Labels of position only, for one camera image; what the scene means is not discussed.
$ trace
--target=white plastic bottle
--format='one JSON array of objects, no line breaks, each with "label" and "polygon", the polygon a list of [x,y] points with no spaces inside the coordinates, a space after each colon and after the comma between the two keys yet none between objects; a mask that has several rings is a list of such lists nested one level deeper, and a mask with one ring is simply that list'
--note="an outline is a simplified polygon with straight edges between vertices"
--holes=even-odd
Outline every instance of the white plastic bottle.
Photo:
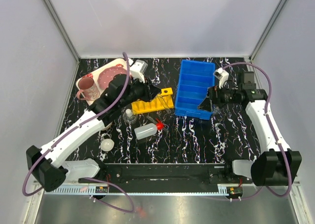
[{"label": "white plastic bottle", "polygon": [[134,132],[136,134],[137,139],[143,139],[148,136],[156,134],[158,129],[163,129],[163,128],[164,128],[163,123],[157,123],[157,124],[150,123],[145,126],[134,129]]}]

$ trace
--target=black mount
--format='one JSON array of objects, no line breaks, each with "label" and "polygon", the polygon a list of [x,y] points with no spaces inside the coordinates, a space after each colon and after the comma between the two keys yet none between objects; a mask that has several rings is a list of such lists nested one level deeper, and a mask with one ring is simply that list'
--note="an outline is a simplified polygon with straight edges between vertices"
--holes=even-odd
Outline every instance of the black mount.
[{"label": "black mount", "polygon": [[228,103],[240,103],[245,109],[249,102],[255,100],[267,100],[265,90],[256,89],[254,83],[254,72],[244,71],[237,75],[238,85],[236,88],[220,89],[218,86],[208,88],[208,93],[203,102],[199,105],[199,109],[213,111],[213,107],[222,108]]},{"label": "black mount", "polygon": [[[299,151],[285,152],[289,162],[292,182],[302,162]],[[287,186],[287,172],[281,152],[270,150],[262,153],[251,167],[252,181],[256,186]]]},{"label": "black mount", "polygon": [[[89,106],[89,109],[95,114],[98,114],[111,105],[122,91],[125,80],[125,74],[116,75],[114,79],[109,82],[108,88],[102,95]],[[104,124],[108,125],[113,120],[119,118],[122,114],[122,109],[130,103],[135,102],[138,99],[150,102],[160,93],[161,89],[155,87],[150,78],[145,78],[145,83],[141,83],[139,79],[131,78],[119,102],[98,119],[103,120]]]},{"label": "black mount", "polygon": [[[26,159],[28,168],[30,169],[33,164],[42,156],[40,149],[32,145],[26,150]],[[44,158],[36,166],[32,175],[44,187],[45,191],[50,192],[58,188],[65,181],[65,174],[68,172],[62,166],[56,168],[52,166],[50,160]]]}]

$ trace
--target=yellow plastic block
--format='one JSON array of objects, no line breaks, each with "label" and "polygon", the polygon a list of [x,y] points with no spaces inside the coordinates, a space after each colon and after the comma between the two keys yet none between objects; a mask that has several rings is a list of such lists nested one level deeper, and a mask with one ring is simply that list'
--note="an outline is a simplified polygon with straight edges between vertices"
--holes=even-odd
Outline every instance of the yellow plastic block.
[{"label": "yellow plastic block", "polygon": [[[161,96],[169,108],[174,108],[172,95],[173,95],[172,88],[162,89]],[[155,97],[151,102],[144,102],[142,100],[138,100],[136,102],[133,102],[131,104],[131,107],[137,114],[154,112],[165,109],[165,107],[162,105],[158,97]]]}]

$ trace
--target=white wall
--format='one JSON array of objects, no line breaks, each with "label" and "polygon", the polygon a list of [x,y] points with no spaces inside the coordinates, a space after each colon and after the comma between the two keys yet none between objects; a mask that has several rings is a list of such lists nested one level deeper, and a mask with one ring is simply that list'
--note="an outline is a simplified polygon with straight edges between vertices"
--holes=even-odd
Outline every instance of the white wall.
[{"label": "white wall", "polygon": [[315,2],[289,0],[254,62],[270,75],[271,107],[288,144],[302,154],[298,175],[315,220]]},{"label": "white wall", "polygon": [[17,224],[26,149],[53,138],[75,60],[41,0],[0,0],[0,10],[0,222]]},{"label": "white wall", "polygon": [[52,0],[81,57],[249,55],[279,0]]}]

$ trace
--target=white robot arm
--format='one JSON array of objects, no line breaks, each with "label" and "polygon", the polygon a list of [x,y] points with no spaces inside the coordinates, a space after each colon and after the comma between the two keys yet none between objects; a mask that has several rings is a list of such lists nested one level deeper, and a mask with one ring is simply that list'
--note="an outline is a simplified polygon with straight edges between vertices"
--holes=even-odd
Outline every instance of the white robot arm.
[{"label": "white robot arm", "polygon": [[[252,121],[261,150],[261,155],[255,161],[231,161],[230,173],[248,177],[257,186],[287,185],[287,170],[278,146],[281,144],[289,163],[293,182],[302,157],[298,151],[291,151],[290,146],[283,139],[269,104],[265,113],[268,95],[265,90],[256,89],[254,72],[238,73],[238,85],[233,89],[223,87],[228,79],[228,73],[224,69],[219,68],[214,75],[219,79],[219,85],[208,89],[207,97],[199,108],[212,111],[214,105],[220,108],[227,103],[240,103]],[[275,139],[272,128],[275,130],[278,141]]]},{"label": "white robot arm", "polygon": [[[93,159],[82,161],[65,160],[89,137],[106,128],[114,119],[120,117],[123,107],[138,99],[149,102],[153,100],[156,95],[161,93],[161,89],[152,85],[149,78],[144,77],[143,72],[146,67],[146,62],[141,60],[137,60],[133,64],[130,68],[132,78],[125,93],[116,105],[106,113],[100,114],[117,98],[126,80],[126,75],[124,74],[116,75],[114,79],[109,82],[109,87],[102,93],[100,98],[95,100],[83,116],[61,135],[43,145],[41,148],[31,146],[27,149],[26,154],[29,169],[40,156],[50,150],[50,152],[45,155],[43,161],[41,161],[32,172],[33,176],[46,191],[53,191],[63,182],[78,181],[79,178],[83,177],[95,177],[100,172],[100,165]],[[85,122],[92,117],[95,117],[95,119]],[[70,130],[74,131],[66,136],[66,133]],[[61,140],[57,146],[51,149],[59,139]]]}]

